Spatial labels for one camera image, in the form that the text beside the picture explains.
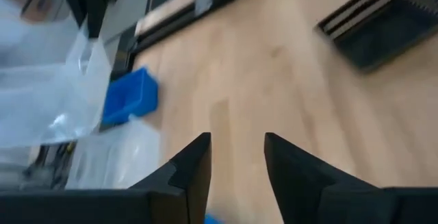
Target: blue plastic bin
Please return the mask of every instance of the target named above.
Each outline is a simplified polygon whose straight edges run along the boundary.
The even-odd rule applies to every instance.
[[[144,116],[158,106],[158,83],[145,68],[129,73],[108,86],[102,123],[121,124],[129,115]]]

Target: blue object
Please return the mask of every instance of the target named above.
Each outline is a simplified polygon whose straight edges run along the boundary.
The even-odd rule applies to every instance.
[[[205,215],[205,221],[204,224],[221,224],[220,221],[217,221],[214,217],[212,217],[209,214]]]
[[[108,86],[102,123],[121,124],[129,115],[144,116],[158,106],[158,83],[145,68],[129,73]]]

